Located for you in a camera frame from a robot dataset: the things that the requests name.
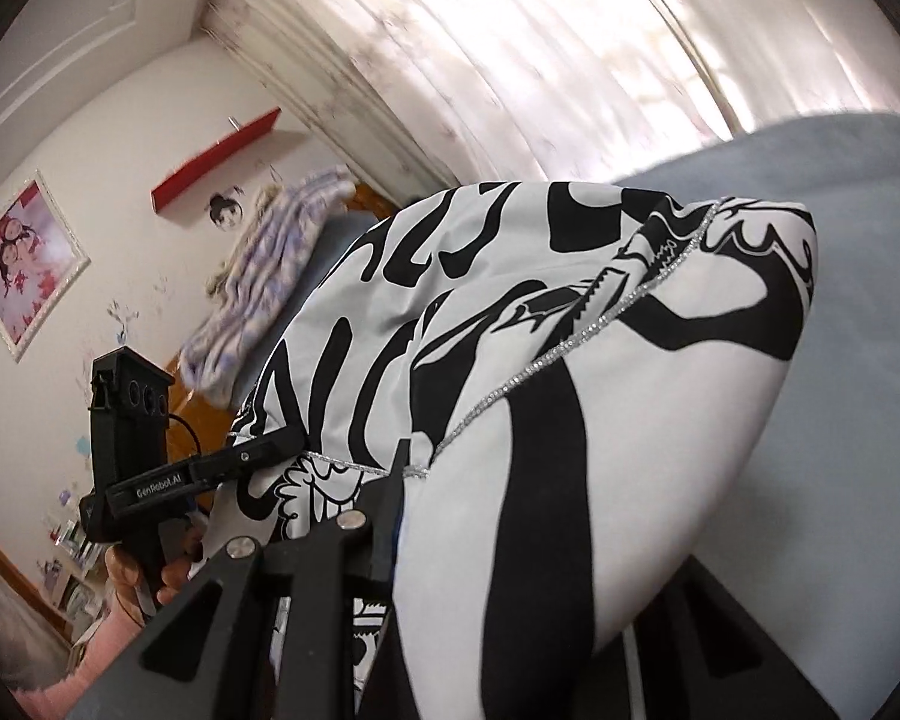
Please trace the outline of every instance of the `human hand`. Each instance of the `human hand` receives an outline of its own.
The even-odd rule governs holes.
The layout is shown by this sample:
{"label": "human hand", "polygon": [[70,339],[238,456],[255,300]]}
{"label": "human hand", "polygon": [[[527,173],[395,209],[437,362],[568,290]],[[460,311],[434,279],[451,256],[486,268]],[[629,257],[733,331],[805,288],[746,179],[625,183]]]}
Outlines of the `human hand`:
{"label": "human hand", "polygon": [[[183,536],[184,554],[176,560],[167,563],[163,567],[160,578],[164,586],[156,593],[156,600],[161,605],[167,605],[178,594],[190,574],[190,567],[194,560],[200,560],[203,546],[200,540],[203,538],[199,528],[190,528]],[[144,616],[137,600],[137,587],[143,581],[143,572],[136,560],[127,554],[119,544],[106,550],[106,573],[113,583],[114,592],[119,603],[138,625],[144,624]]]}

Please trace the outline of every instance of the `blanket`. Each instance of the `blanket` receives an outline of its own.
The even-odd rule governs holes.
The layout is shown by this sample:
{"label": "blanket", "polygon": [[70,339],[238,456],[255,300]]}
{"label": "blanket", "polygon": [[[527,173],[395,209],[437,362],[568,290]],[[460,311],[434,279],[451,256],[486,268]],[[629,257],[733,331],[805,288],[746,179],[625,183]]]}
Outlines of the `blanket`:
{"label": "blanket", "polygon": [[242,362],[290,297],[328,215],[356,187],[346,167],[261,190],[250,224],[208,285],[216,306],[180,351],[180,378],[225,409]]}

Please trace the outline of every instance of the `ceiling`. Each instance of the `ceiling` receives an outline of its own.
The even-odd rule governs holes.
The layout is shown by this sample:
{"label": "ceiling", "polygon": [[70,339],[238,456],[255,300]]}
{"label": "ceiling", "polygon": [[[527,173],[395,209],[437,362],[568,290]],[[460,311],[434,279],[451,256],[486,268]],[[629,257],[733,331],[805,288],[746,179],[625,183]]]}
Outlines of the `ceiling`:
{"label": "ceiling", "polygon": [[27,1],[0,39],[0,184],[70,114],[189,40],[204,1]]}

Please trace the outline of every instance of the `metal screw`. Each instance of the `metal screw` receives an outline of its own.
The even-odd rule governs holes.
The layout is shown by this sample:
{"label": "metal screw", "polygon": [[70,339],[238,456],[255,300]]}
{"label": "metal screw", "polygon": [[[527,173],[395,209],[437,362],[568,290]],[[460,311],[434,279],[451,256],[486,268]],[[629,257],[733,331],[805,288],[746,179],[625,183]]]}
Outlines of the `metal screw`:
{"label": "metal screw", "polygon": [[253,539],[249,536],[237,536],[231,538],[226,543],[226,554],[230,555],[234,560],[240,560],[241,557],[249,557],[256,552],[257,545],[253,543]]}
{"label": "metal screw", "polygon": [[337,524],[344,531],[355,531],[362,528],[367,523],[367,515],[360,509],[351,509],[349,512],[343,512],[337,515]]}

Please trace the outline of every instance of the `wall decal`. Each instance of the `wall decal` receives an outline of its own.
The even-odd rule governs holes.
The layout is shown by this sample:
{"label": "wall decal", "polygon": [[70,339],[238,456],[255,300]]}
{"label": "wall decal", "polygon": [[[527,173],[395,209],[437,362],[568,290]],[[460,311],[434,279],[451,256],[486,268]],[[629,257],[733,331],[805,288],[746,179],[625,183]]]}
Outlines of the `wall decal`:
{"label": "wall decal", "polygon": [[154,286],[154,314],[158,319],[162,319],[163,317],[163,304],[167,301],[170,296],[170,281],[168,278],[160,274],[160,278],[157,279],[156,284]]}
{"label": "wall decal", "polygon": [[90,437],[88,436],[80,436],[77,439],[77,443],[74,445],[74,449],[77,450],[77,454],[83,458],[83,469],[86,471],[91,470],[91,448],[90,448]]}
{"label": "wall decal", "polygon": [[93,360],[96,360],[97,354],[93,351],[89,341],[84,341],[80,346],[80,372],[74,376],[74,381],[80,392],[83,394],[83,402],[87,407],[93,399],[93,391],[90,389],[90,376],[93,374]]}
{"label": "wall decal", "polygon": [[130,306],[124,306],[111,300],[110,305],[106,307],[106,312],[120,325],[117,330],[117,346],[125,346],[130,343],[130,324],[135,319],[140,319],[140,312],[133,311]]}
{"label": "wall decal", "polygon": [[244,190],[240,187],[230,187],[224,193],[218,191],[213,194],[206,210],[210,212],[210,220],[217,225],[218,230],[229,232],[240,226],[244,219],[244,209],[237,196],[242,196]]}

